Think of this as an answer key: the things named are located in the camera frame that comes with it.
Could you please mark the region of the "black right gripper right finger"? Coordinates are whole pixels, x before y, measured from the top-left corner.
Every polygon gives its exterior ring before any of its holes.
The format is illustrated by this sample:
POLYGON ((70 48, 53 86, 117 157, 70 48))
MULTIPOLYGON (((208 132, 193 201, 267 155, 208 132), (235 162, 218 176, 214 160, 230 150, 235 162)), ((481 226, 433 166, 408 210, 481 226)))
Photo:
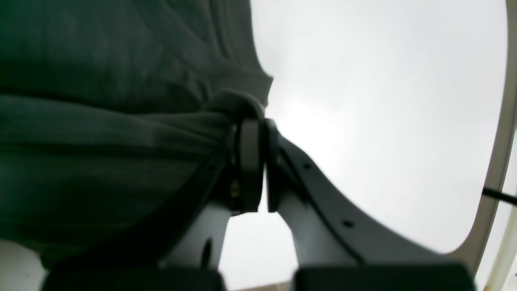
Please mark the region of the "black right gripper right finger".
POLYGON ((294 291, 474 291, 467 268, 382 225, 265 121, 267 193, 292 233, 294 291))

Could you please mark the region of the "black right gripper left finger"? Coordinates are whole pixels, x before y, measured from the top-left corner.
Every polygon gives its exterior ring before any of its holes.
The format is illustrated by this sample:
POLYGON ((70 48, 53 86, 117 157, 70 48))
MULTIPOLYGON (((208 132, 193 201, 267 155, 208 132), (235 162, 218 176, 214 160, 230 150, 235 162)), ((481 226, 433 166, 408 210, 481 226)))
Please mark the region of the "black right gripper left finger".
POLYGON ((247 119, 187 183, 129 230, 55 267, 44 291, 223 291, 229 218, 257 212, 264 122, 247 119))

